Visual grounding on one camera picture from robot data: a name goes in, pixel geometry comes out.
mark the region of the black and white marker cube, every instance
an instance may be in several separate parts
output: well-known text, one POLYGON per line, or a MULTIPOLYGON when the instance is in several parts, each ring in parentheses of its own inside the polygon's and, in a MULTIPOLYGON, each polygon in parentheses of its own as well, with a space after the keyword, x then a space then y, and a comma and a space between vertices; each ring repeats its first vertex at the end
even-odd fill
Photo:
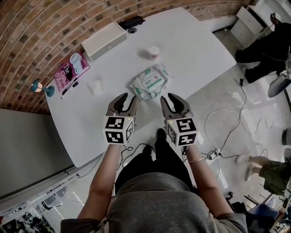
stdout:
POLYGON ((107 143, 125 145, 133 131, 133 117, 105 116, 103 134, 107 143))
POLYGON ((193 118, 167 120, 167 134, 176 147, 194 144, 197 133, 193 118))

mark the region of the white cup lid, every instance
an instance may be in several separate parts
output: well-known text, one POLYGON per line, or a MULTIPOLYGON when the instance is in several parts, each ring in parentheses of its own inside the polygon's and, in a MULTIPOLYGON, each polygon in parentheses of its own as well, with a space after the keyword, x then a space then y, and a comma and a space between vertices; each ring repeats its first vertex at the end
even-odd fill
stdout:
POLYGON ((156 46, 151 46, 149 47, 148 52, 152 55, 158 55, 160 52, 160 49, 156 46))

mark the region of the pen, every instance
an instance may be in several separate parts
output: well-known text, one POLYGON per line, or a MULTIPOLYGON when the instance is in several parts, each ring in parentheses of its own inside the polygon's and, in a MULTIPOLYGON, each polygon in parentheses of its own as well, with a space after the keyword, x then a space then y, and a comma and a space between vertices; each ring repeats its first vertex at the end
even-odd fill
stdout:
POLYGON ((78 82, 75 82, 73 85, 71 85, 70 87, 68 87, 68 89, 66 90, 66 92, 62 95, 62 99, 74 88, 78 85, 78 82))
POLYGON ((62 92, 62 96, 68 91, 68 89, 73 86, 74 82, 77 80, 78 78, 75 78, 74 81, 66 88, 64 89, 64 91, 62 92))

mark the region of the black jacket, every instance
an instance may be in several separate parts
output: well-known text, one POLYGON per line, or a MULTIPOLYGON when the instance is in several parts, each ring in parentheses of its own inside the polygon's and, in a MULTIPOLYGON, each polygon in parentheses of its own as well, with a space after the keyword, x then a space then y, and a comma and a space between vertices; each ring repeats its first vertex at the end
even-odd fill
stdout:
POLYGON ((291 46, 291 24, 275 25, 275 31, 260 39, 261 51, 278 60, 286 60, 291 46))

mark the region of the small lamp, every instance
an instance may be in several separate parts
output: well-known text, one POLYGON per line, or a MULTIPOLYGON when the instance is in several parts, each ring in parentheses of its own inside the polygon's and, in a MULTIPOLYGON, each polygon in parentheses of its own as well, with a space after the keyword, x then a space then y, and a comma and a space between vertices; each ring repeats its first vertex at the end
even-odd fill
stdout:
POLYGON ((54 92, 55 92, 55 88, 53 86, 49 86, 48 88, 44 88, 42 87, 42 84, 40 83, 40 81, 34 80, 33 83, 31 84, 31 91, 32 92, 40 92, 41 90, 46 92, 46 95, 48 97, 52 97, 54 92))

